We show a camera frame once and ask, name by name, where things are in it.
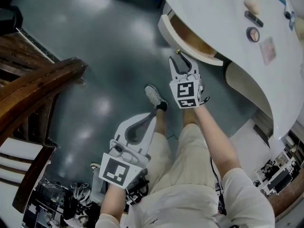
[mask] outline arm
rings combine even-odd
[[[194,108],[209,152],[221,175],[227,217],[236,225],[275,227],[273,209],[240,168],[237,152],[204,105]]]
[[[199,119],[210,155],[220,173],[221,179],[223,179],[229,170],[241,168],[238,154],[205,105],[194,108],[194,111]]]
[[[101,205],[100,214],[113,216],[120,222],[125,207],[125,190],[110,184]]]

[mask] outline black sock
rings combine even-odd
[[[166,102],[161,101],[161,103],[160,103],[159,105],[156,106],[156,109],[161,109],[161,110],[163,110],[164,112],[166,112],[167,109],[168,109],[168,105],[167,105]]]

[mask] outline open drawer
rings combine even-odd
[[[216,50],[194,34],[172,10],[161,16],[158,28],[173,48],[180,49],[199,61],[223,66],[223,61],[214,58]]]

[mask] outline khaki shorts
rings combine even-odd
[[[188,124],[182,130],[174,164],[168,141],[160,133],[154,133],[148,154],[151,156],[147,165],[150,194],[180,184],[215,188],[209,150],[196,124]]]

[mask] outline makeup compact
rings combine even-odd
[[[258,42],[260,40],[260,32],[255,27],[248,27],[246,35],[251,42]]]

